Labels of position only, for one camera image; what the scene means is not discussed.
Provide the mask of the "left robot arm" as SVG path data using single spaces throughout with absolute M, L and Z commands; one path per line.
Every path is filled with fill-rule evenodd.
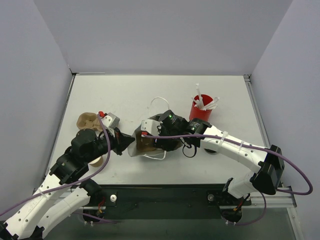
M 84 205 L 95 206 L 102 199 L 101 187 L 92 179 L 80 182 L 89 163 L 114 151 L 117 155 L 135 139 L 119 129 L 115 134 L 97 135 L 80 130 L 64 154 L 50 169 L 44 181 L 24 206 L 0 223 L 3 240 L 42 240 L 66 217 Z

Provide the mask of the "light blue paper bag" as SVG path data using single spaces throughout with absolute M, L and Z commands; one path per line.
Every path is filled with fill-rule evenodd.
M 167 105 L 165 112 L 150 114 L 147 119 L 141 121 L 132 134 L 134 141 L 127 149 L 128 155 L 163 160 L 168 152 L 181 148 L 184 143 L 179 137 L 161 137 L 182 135 L 186 132 L 188 124 L 184 117 L 176 115 Z

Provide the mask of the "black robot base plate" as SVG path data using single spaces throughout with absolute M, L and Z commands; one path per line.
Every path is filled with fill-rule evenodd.
M 102 190 L 80 208 L 91 216 L 121 220 L 211 220 L 230 216 L 240 220 L 236 207 L 251 205 L 250 198 L 229 195 L 223 184 L 115 184 Z

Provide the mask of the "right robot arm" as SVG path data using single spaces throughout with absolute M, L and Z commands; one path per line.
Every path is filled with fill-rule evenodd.
M 249 169 L 243 177 L 230 178 L 222 190 L 221 197 L 227 204 L 238 199 L 261 192 L 275 195 L 285 165 L 280 159 L 281 149 L 275 145 L 265 148 L 252 145 L 221 131 L 214 125 L 200 118 L 187 121 L 167 110 L 156 119 L 158 138 L 154 144 L 167 152 L 178 144 L 186 147 L 202 148 L 222 154 Z

